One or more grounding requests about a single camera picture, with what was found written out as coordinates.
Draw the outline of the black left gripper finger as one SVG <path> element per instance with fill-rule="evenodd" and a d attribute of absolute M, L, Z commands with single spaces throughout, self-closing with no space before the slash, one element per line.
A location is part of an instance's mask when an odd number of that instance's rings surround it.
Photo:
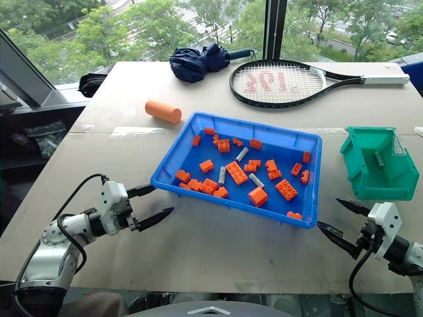
<path fill-rule="evenodd" d="M 138 231 L 147 230 L 157 224 L 159 224 L 162 220 L 168 217 L 174 211 L 174 207 L 167 207 L 161 209 L 158 213 L 152 215 L 151 217 L 140 221 L 137 224 Z"/>
<path fill-rule="evenodd" d="M 128 199 L 134 197 L 141 197 L 150 194 L 155 190 L 155 187 L 151 184 L 136 186 L 127 190 Z"/>

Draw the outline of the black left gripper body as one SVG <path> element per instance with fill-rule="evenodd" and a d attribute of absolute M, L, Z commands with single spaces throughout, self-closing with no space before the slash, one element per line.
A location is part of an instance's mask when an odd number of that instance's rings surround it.
<path fill-rule="evenodd" d="M 116 218 L 121 229 L 129 228 L 131 231 L 138 229 L 139 221 L 136 219 L 128 199 L 121 210 L 116 212 Z"/>

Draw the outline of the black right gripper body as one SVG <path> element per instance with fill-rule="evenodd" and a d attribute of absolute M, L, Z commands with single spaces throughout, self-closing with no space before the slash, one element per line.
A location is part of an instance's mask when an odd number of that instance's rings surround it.
<path fill-rule="evenodd" d="M 352 258 L 354 260 L 358 259 L 362 250 L 368 251 L 370 248 L 373 248 L 371 253 L 376 253 L 384 236 L 385 232 L 382 226 L 377 225 L 374 221 L 367 220 L 360 230 L 360 236 L 356 241 L 355 248 L 352 252 Z"/>

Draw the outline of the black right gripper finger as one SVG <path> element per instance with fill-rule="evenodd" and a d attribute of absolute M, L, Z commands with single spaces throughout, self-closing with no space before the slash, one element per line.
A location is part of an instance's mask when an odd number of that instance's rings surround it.
<path fill-rule="evenodd" d="M 326 224 L 322 221 L 317 222 L 318 228 L 321 232 L 335 245 L 342 248 L 344 251 L 349 253 L 352 257 L 357 257 L 357 246 L 343 239 L 343 232 L 333 227 L 332 225 Z"/>
<path fill-rule="evenodd" d="M 361 203 L 353 201 L 351 199 L 336 198 L 336 200 L 345 208 L 358 215 L 363 215 L 367 217 L 371 211 L 365 205 L 362 205 Z"/>

